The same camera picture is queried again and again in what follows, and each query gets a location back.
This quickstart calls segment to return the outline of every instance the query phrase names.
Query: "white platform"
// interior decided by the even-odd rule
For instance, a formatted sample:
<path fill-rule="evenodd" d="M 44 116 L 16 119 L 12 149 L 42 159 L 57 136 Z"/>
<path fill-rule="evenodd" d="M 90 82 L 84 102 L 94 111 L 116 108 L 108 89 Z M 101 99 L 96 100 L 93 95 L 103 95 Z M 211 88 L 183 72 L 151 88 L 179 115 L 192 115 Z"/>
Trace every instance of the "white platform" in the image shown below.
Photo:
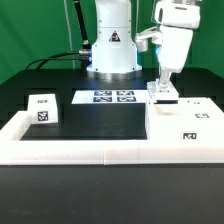
<path fill-rule="evenodd" d="M 223 116 L 207 98 L 147 101 L 148 140 L 19 141 L 31 122 L 18 112 L 0 131 L 0 165 L 224 163 Z"/>

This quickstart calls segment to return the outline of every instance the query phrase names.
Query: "white box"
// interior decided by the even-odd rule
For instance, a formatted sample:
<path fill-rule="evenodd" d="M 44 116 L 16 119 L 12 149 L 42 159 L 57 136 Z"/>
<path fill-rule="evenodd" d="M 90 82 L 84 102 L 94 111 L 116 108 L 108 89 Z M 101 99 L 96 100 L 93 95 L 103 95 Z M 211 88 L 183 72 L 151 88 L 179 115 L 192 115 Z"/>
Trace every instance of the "white box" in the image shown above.
<path fill-rule="evenodd" d="M 28 112 L 32 124 L 58 122 L 58 109 L 55 94 L 30 95 Z"/>
<path fill-rule="evenodd" d="M 224 113 L 209 98 L 179 98 L 178 104 L 150 103 L 146 103 L 145 117 L 150 140 L 223 139 Z"/>

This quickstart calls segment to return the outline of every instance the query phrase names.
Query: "black table surface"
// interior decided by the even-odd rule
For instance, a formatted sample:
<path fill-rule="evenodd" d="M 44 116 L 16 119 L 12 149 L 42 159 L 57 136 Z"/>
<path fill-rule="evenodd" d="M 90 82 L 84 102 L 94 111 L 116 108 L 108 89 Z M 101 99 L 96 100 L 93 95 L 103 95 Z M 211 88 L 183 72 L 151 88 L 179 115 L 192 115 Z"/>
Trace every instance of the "black table surface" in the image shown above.
<path fill-rule="evenodd" d="M 143 104 L 74 106 L 71 101 L 76 90 L 146 89 L 157 76 L 157 70 L 144 69 L 142 78 L 108 82 L 88 79 L 80 70 L 21 71 L 0 85 L 0 128 L 27 109 L 30 94 L 55 93 L 61 123 L 49 127 L 54 131 L 46 139 L 144 139 Z M 210 97 L 224 109 L 224 81 L 212 72 L 189 68 L 174 74 L 172 82 L 181 97 Z M 75 131 L 66 121 L 72 115 Z M 24 140 L 43 139 L 40 129 L 28 131 Z M 7 224 L 224 223 L 224 164 L 1 166 L 0 192 L 0 222 Z"/>

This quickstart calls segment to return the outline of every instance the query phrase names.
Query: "black cable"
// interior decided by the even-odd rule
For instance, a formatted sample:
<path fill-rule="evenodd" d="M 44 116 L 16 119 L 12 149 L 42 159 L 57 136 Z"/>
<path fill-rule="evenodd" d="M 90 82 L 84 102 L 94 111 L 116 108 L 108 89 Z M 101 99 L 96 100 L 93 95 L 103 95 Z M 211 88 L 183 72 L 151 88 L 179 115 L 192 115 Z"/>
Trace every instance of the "black cable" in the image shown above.
<path fill-rule="evenodd" d="M 78 17 L 78 22 L 79 22 L 79 27 L 81 31 L 81 36 L 82 36 L 82 46 L 83 49 L 91 49 L 91 45 L 88 40 L 87 32 L 86 32 L 86 26 L 82 14 L 82 8 L 79 0 L 73 0 L 73 3 L 75 5 L 77 17 Z"/>
<path fill-rule="evenodd" d="M 66 58 L 66 59 L 63 59 L 63 58 L 44 58 L 44 59 L 38 59 L 38 60 L 35 60 L 33 62 L 31 62 L 30 64 L 28 64 L 25 68 L 25 70 L 28 70 L 29 67 L 37 62 L 44 62 L 44 61 L 88 61 L 89 59 L 88 58 Z"/>
<path fill-rule="evenodd" d="M 55 54 L 55 55 L 52 55 L 51 57 L 49 58 L 46 58 L 44 59 L 38 66 L 36 69 L 41 69 L 48 61 L 49 59 L 51 58 L 60 58 L 60 57 L 64 57 L 64 56 L 68 56 L 68 55 L 76 55 L 76 54 L 79 54 L 78 51 L 70 51 L 70 52 L 65 52 L 65 53 L 61 53 L 61 54 Z"/>

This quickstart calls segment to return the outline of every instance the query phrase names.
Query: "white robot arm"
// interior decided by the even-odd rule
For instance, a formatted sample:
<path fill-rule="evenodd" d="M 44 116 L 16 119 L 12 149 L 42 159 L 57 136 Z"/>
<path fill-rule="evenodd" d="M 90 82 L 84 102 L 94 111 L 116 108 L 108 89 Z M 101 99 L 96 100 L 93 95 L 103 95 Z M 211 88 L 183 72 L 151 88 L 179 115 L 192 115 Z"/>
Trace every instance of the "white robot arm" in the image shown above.
<path fill-rule="evenodd" d="M 140 52 L 148 50 L 147 38 L 152 38 L 152 43 L 157 44 L 160 79 L 158 83 L 150 84 L 150 88 L 154 86 L 152 95 L 155 95 L 155 89 L 160 92 L 161 89 L 167 89 L 166 93 L 173 93 L 171 98 L 178 98 L 170 83 L 170 76 L 172 72 L 180 73 L 185 65 L 193 37 L 192 29 L 198 28 L 200 23 L 200 1 L 155 0 L 154 21 L 159 26 L 136 35 Z"/>
<path fill-rule="evenodd" d="M 128 79 L 141 71 L 131 39 L 130 0 L 95 0 L 97 40 L 92 45 L 90 77 Z"/>

